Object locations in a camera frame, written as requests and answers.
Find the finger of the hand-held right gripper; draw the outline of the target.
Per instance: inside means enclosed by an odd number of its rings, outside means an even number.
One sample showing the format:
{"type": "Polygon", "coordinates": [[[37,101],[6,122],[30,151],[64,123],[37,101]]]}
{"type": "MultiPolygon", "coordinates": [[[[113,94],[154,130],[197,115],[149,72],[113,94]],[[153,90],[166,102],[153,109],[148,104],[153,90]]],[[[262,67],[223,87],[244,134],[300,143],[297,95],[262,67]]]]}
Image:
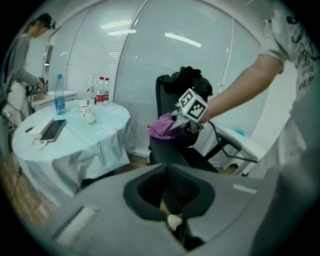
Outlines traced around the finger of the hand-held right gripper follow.
{"type": "Polygon", "coordinates": [[[188,126],[188,120],[185,118],[177,118],[167,130],[168,133],[178,133],[188,126]]]}

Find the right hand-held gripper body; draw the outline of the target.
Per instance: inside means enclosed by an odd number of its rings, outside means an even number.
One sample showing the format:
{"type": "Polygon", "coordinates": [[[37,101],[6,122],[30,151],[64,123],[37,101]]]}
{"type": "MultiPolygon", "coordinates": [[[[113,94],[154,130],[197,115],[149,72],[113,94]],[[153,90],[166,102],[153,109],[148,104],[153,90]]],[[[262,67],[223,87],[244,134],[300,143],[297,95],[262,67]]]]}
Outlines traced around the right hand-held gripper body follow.
{"type": "Polygon", "coordinates": [[[175,107],[175,120],[187,119],[187,127],[182,131],[197,133],[204,128],[199,122],[208,109],[208,104],[191,88],[178,99],[175,107]]]}

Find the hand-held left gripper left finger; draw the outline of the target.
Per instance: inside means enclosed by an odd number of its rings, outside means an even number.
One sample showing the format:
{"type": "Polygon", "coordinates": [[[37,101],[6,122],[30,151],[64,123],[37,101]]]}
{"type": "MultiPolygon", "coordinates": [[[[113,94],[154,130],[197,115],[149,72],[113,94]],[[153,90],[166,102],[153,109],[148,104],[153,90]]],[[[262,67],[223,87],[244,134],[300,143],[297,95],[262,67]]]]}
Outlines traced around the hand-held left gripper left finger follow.
{"type": "Polygon", "coordinates": [[[166,222],[140,218],[123,197],[129,181],[152,170],[147,166],[94,182],[60,206],[45,221],[43,232],[72,255],[184,255],[166,222]]]}

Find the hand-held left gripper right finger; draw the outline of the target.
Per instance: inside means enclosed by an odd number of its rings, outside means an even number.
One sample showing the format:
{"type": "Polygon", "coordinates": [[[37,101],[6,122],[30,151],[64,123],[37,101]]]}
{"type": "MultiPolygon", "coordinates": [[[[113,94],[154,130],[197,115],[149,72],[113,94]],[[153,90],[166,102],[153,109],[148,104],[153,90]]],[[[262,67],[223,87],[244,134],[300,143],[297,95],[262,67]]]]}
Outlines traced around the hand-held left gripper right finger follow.
{"type": "Polygon", "coordinates": [[[184,242],[171,239],[167,250],[274,249],[274,170],[254,179],[168,164],[166,175],[184,203],[178,227],[184,242]]]}

